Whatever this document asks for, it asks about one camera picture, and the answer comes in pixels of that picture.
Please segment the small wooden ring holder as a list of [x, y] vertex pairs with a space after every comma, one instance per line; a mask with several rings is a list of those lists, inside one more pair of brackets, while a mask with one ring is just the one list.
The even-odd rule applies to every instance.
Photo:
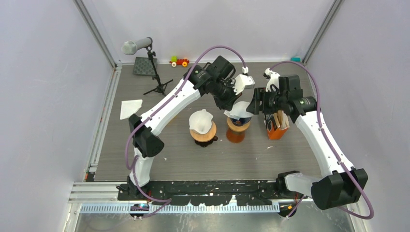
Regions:
[[228, 124], [229, 129], [231, 129], [234, 132], [244, 132], [249, 128], [250, 121], [248, 123], [245, 123], [245, 124], [241, 125], [241, 126], [238, 126], [238, 125], [234, 124], [230, 120], [230, 118], [227, 118], [227, 124]]

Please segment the orange coffee filter box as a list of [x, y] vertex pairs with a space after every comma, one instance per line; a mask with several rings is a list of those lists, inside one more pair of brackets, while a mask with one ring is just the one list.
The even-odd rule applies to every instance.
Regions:
[[269, 140], [279, 140], [289, 129], [289, 119], [284, 111], [264, 115], [264, 122]]

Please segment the white paper coffee filter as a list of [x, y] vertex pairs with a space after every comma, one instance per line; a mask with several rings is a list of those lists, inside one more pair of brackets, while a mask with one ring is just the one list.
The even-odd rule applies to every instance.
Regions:
[[194, 112], [189, 117], [189, 129], [198, 134], [206, 134], [212, 128], [213, 115], [206, 109]]

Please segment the amber glass carafe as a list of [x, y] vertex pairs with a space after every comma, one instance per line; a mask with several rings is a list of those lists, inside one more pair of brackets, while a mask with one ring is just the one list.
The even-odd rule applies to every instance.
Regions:
[[226, 137], [231, 143], [240, 143], [245, 138], [245, 132], [244, 131], [237, 132], [237, 131], [228, 129], [226, 131]]

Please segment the large wooden ring holder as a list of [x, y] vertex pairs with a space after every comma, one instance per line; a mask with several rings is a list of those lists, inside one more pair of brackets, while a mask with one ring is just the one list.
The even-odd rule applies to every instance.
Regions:
[[192, 138], [198, 142], [209, 142], [211, 140], [213, 140], [213, 138], [215, 137], [217, 132], [217, 126], [215, 124], [214, 121], [212, 121], [212, 126], [210, 128], [210, 130], [205, 133], [205, 134], [199, 134], [197, 133], [195, 130], [190, 130], [190, 135], [192, 136]]

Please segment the dark brown dripper cup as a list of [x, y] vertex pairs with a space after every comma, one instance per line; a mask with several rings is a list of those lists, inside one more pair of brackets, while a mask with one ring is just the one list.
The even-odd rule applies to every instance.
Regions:
[[210, 144], [212, 144], [213, 142], [215, 142], [215, 141], [217, 141], [217, 140], [218, 140], [218, 137], [217, 137], [217, 136], [214, 136], [214, 137], [213, 137], [211, 140], [209, 140], [209, 141], [201, 142], [201, 141], [195, 140], [195, 143], [196, 143], [197, 145], [201, 146], [201, 147], [207, 147], [207, 146], [209, 146]]

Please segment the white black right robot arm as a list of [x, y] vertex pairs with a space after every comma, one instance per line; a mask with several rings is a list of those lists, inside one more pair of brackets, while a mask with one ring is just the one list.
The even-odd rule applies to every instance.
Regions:
[[280, 173], [278, 196], [286, 199], [295, 192], [304, 194], [321, 210], [356, 203], [363, 196], [366, 171], [355, 168], [343, 154], [328, 131], [316, 99], [304, 96], [299, 76], [280, 76], [274, 83], [256, 88], [247, 111], [255, 115], [284, 112], [302, 132], [319, 164], [321, 178], [299, 171]]

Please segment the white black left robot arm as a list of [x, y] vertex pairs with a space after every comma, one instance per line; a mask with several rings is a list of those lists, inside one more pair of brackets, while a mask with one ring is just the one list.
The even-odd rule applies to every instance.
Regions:
[[153, 108], [138, 116], [129, 116], [130, 135], [126, 147], [133, 146], [134, 158], [126, 162], [130, 170], [128, 182], [130, 194], [137, 200], [143, 200], [148, 194], [146, 184], [150, 181], [153, 158], [164, 148], [159, 134], [165, 126], [186, 106], [211, 94], [216, 106], [230, 110], [240, 96], [233, 78], [236, 70], [232, 63], [222, 56], [204, 66], [194, 64], [183, 74], [177, 86]]

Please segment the teal block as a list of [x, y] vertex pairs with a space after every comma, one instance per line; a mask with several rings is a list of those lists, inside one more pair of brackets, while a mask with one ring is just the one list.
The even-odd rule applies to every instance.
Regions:
[[300, 59], [299, 57], [292, 57], [292, 58], [290, 59], [290, 61], [300, 62], [301, 59]]

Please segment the toy brick car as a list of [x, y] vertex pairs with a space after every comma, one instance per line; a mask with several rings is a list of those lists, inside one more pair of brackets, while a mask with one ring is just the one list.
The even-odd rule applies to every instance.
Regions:
[[176, 67], [178, 65], [182, 67], [187, 67], [189, 62], [190, 61], [187, 58], [178, 58], [177, 56], [172, 56], [171, 60], [169, 61], [172, 67]]

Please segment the white paper sheet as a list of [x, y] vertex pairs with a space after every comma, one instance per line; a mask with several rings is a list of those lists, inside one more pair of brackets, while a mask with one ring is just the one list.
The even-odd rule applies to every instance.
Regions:
[[121, 102], [120, 120], [129, 118], [142, 107], [143, 100], [127, 100]]

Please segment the grey microphone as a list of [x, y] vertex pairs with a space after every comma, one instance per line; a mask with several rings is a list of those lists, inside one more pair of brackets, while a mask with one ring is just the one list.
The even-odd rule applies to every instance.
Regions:
[[146, 37], [138, 41], [128, 40], [122, 45], [121, 51], [125, 55], [134, 55], [140, 49], [151, 47], [152, 43], [153, 40], [150, 37]]

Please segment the grey studded base plate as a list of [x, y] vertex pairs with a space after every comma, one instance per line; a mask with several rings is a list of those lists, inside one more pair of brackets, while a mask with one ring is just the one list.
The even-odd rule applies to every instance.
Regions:
[[140, 76], [155, 76], [155, 71], [153, 69], [152, 63], [149, 58], [136, 57], [133, 66], [133, 75]]

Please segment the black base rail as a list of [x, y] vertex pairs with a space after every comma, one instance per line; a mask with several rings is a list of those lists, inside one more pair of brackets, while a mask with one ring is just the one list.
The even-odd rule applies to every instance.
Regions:
[[269, 205], [273, 200], [297, 202], [300, 193], [280, 190], [275, 180], [150, 181], [141, 188], [127, 183], [117, 186], [118, 200], [145, 201], [153, 205], [239, 206]]

